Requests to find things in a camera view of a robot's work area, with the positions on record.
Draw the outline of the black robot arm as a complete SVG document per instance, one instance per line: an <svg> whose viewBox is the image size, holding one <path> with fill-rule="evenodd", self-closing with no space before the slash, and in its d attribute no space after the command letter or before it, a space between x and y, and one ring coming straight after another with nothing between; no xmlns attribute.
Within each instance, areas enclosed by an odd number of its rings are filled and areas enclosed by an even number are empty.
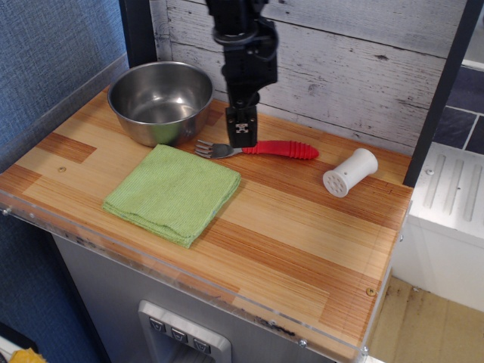
<svg viewBox="0 0 484 363"><path fill-rule="evenodd" d="M214 41L224 54L222 75L229 106L225 118L232 147L257 143L259 91L278 80L278 33L262 16L267 1L208 1Z"/></svg>

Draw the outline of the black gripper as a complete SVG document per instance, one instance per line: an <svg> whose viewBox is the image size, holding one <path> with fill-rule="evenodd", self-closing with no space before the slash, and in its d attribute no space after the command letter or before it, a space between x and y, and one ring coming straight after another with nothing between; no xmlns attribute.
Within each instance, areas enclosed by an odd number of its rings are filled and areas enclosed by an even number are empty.
<svg viewBox="0 0 484 363"><path fill-rule="evenodd" d="M278 80L279 37L275 23L255 20L246 33L221 35L229 103L225 108L229 143L234 148L255 147L259 90Z"/></svg>

